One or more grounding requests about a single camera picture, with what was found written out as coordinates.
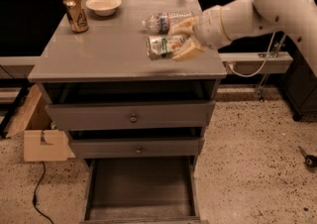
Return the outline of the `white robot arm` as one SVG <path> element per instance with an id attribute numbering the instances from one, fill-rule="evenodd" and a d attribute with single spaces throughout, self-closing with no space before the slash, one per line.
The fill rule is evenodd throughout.
<path id="1" fill-rule="evenodd" d="M 189 39 L 174 53 L 174 60 L 185 60 L 219 50 L 231 42 L 273 32 L 284 32 L 296 44 L 317 75 L 317 5 L 314 0 L 235 0 L 214 6 L 188 18 L 169 32 Z"/>

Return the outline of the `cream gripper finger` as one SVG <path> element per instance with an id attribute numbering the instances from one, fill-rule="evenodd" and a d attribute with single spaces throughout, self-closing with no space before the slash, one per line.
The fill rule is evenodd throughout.
<path id="1" fill-rule="evenodd" d="M 173 54 L 172 59 L 176 61 L 187 60 L 200 56 L 203 52 L 204 48 L 200 43 L 193 38 L 189 38 L 182 47 Z"/>
<path id="2" fill-rule="evenodd" d="M 194 26 L 196 25 L 197 21 L 198 21 L 197 17 L 187 18 L 179 22 L 178 24 L 171 26 L 168 33 L 170 35 L 178 35 L 178 34 L 193 35 Z"/>

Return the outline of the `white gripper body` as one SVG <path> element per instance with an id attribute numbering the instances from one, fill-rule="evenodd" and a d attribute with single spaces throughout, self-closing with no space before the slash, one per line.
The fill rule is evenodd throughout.
<path id="1" fill-rule="evenodd" d="M 217 5 L 204 10 L 193 27 L 197 41 L 212 50 L 219 50 L 231 43 L 222 26 L 221 9 Z"/>

